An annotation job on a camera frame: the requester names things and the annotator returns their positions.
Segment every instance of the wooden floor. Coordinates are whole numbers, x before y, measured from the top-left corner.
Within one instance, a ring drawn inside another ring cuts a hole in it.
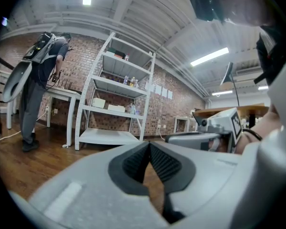
[[[6,128],[5,118],[5,115],[2,114],[2,136],[14,134],[20,130],[18,115],[12,118],[11,130]],[[8,190],[18,193],[25,199],[28,199],[44,182],[75,161],[87,155],[113,148],[89,144],[81,148],[80,151],[76,151],[74,146],[61,147],[66,143],[65,131],[36,124],[35,132],[40,147],[29,153],[24,153],[21,149],[22,137],[20,134],[0,141],[0,176]],[[149,188],[151,203],[161,213],[164,198],[163,185],[150,164],[146,169],[143,184]]]

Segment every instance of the white table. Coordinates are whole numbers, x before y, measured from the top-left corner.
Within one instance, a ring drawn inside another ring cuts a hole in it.
[[[0,82],[3,78],[9,78],[10,72],[1,71],[0,70]],[[13,101],[8,103],[8,106],[6,108],[6,127],[8,129],[11,129],[11,115],[16,113],[16,104],[17,104],[17,98],[15,98]]]
[[[194,118],[175,116],[174,133],[176,133],[176,130],[177,130],[177,121],[178,121],[178,120],[185,120],[185,121],[186,121],[185,127],[184,127],[184,131],[185,131],[185,132],[188,132],[188,131],[189,131],[189,129],[190,129],[190,122],[191,122],[191,121],[195,121],[195,122],[196,122],[196,120],[195,120]]]
[[[68,112],[68,120],[67,120],[67,145],[71,146],[71,138],[72,138],[72,120],[73,120],[73,112],[75,101],[81,98],[81,95],[75,91],[62,89],[58,87],[52,87],[44,93],[45,96],[49,96],[48,106],[49,111],[47,113],[47,127],[50,127],[51,123],[51,111],[52,111],[52,103],[53,98],[61,99],[70,102],[69,112]]]

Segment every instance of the wooden table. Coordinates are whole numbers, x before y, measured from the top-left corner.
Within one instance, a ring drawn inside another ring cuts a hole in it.
[[[223,110],[231,109],[234,107],[224,107],[224,108],[216,108],[216,109],[203,109],[195,111],[194,115],[201,118],[209,118],[218,112]],[[255,125],[255,118],[263,117],[267,112],[269,107],[258,106],[258,105],[247,105],[235,107],[237,108],[238,115],[240,118],[248,118],[249,117],[249,128]]]

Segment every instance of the brick wall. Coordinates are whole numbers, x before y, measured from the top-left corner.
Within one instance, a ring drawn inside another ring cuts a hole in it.
[[[27,49],[37,40],[40,33],[30,33],[21,36],[15,36],[3,40],[0,43],[0,57],[9,62],[12,65],[17,65],[21,60]],[[104,41],[96,38],[82,36],[78,34],[72,35],[70,46],[73,51],[68,52],[65,61],[62,66],[61,80],[59,82],[60,87],[69,87],[71,83],[71,90],[82,91],[83,85],[87,78],[88,72],[92,67],[97,53],[101,49]],[[94,74],[99,74],[102,64],[98,64]],[[6,67],[0,65],[0,69],[9,71]],[[102,74],[101,76],[112,78],[112,76]],[[155,93],[151,93],[149,110],[145,128],[145,135],[157,135],[156,128],[158,125],[158,119],[161,121],[161,125],[166,125],[166,129],[161,130],[161,134],[169,134],[173,132],[174,116],[190,116],[190,110],[194,108],[204,108],[204,101],[198,97],[192,90],[185,86],[181,81],[170,75],[168,72],[162,70],[155,65],[153,84],[158,84],[162,87],[173,92],[173,99],[164,98]],[[145,83],[142,82],[140,87],[144,88]],[[90,84],[86,100],[89,101],[92,94],[93,84]],[[97,91],[95,97],[106,100],[106,106],[108,104],[114,105],[129,105],[133,100],[117,96],[114,94],[107,94]],[[47,97],[43,98],[40,115],[44,113],[47,103]],[[73,115],[73,128],[75,128],[76,113],[78,107],[78,101],[76,102],[74,115]],[[145,106],[145,97],[138,99],[136,102],[136,108],[140,110],[140,114],[143,114]],[[65,101],[54,99],[52,109],[57,108],[58,114],[51,117],[51,122],[58,125],[67,125],[67,115],[69,110],[69,104]],[[90,115],[89,127],[95,127],[100,129],[113,129],[128,131],[130,126],[130,119],[120,116],[111,116],[107,114],[94,113]],[[84,117],[82,119],[82,127],[84,127]],[[184,129],[184,122],[180,121],[179,130]],[[134,135],[139,135],[139,127],[136,120],[132,123],[131,132]]]

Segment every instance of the white box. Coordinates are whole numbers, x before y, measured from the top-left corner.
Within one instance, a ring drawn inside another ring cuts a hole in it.
[[[125,107],[121,106],[121,105],[108,105],[108,110],[113,110],[113,111],[118,111],[118,112],[122,112],[125,113]]]
[[[105,102],[105,100],[95,97],[92,101],[92,106],[103,109],[105,106]]]

